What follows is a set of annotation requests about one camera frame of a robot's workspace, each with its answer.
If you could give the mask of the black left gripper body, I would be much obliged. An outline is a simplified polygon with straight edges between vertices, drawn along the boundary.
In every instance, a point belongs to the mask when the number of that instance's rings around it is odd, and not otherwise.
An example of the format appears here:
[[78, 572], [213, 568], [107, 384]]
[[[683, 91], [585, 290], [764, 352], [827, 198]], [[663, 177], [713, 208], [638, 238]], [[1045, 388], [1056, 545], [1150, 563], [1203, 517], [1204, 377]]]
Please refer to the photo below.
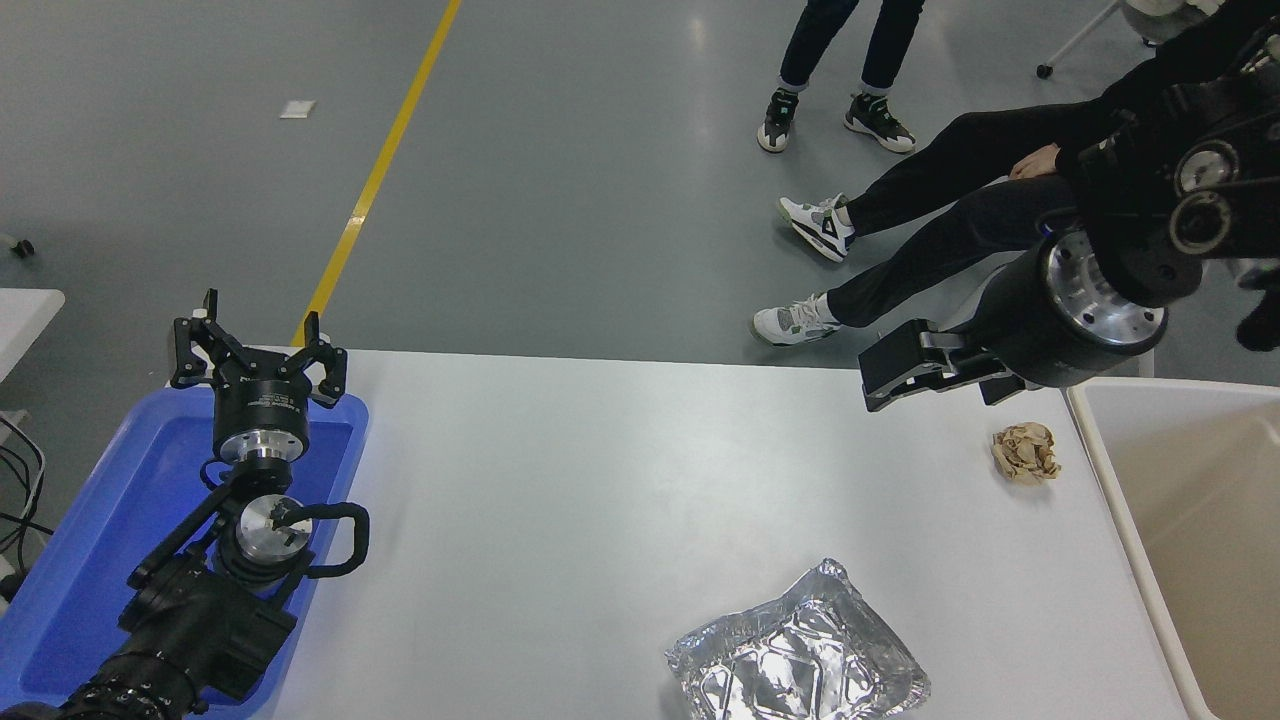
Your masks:
[[283, 378], [270, 372], [259, 378], [234, 363], [219, 366], [214, 370], [214, 438], [276, 430], [306, 441], [311, 391], [306, 375]]

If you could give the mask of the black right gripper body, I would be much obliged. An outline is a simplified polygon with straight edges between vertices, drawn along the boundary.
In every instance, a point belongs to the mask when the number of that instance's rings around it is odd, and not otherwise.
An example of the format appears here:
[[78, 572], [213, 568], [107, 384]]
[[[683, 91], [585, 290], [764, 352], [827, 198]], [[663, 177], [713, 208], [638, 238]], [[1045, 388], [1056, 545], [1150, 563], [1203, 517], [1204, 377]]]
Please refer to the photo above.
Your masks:
[[1029, 386], [1062, 388], [1152, 351], [1167, 314], [1124, 299], [1087, 240], [1046, 240], [984, 287], [965, 333]]

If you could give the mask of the person's left hand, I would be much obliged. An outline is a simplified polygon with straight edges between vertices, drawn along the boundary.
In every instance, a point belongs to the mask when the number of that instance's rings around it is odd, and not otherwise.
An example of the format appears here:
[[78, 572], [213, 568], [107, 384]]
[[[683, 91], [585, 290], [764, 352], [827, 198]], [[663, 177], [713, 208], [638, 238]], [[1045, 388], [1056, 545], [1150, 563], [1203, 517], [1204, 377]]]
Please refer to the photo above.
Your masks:
[[1027, 181], [1056, 174], [1059, 154], [1060, 146], [1057, 143], [1047, 143], [1018, 160], [1007, 177], [1011, 181]]

